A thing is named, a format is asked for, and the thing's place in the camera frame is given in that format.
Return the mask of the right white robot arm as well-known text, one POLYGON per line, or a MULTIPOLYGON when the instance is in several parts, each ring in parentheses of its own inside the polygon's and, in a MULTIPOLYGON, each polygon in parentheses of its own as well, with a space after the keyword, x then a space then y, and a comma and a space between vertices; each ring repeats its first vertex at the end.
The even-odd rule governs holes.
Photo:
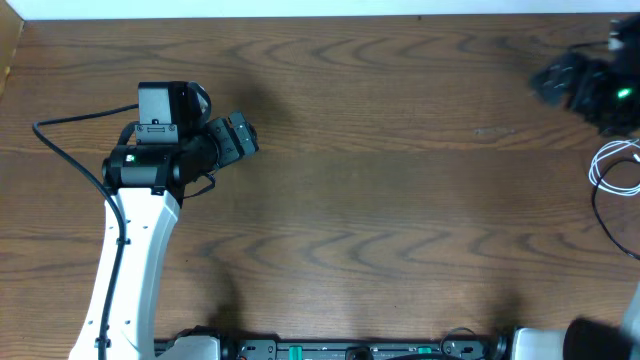
MULTIPOLYGON (((634 260, 639 254, 620 243, 597 209, 599 192, 634 197, 639 187, 619 187, 605 177, 622 164, 639 163, 639 16, 613 20, 608 39, 600 43, 612 54, 609 60, 590 57, 580 50, 594 42, 569 46, 566 52, 530 78, 536 95, 549 105, 563 103, 598 129, 616 139, 602 146, 591 160, 588 179, 594 216, 606 237, 634 260)), ((483 359, 637 359, 639 357, 639 296, 635 295, 623 325, 615 327, 584 317, 564 330, 520 328, 500 336, 481 355, 483 359)))

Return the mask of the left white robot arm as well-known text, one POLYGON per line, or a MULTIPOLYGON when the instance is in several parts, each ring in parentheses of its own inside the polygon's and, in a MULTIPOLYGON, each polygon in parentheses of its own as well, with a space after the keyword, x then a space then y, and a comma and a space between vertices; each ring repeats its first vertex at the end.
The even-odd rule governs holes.
POLYGON ((159 284, 185 188, 259 149, 243 114, 212 118, 195 82, 142 82, 138 110, 102 165, 104 242, 72 359, 155 358, 159 284))

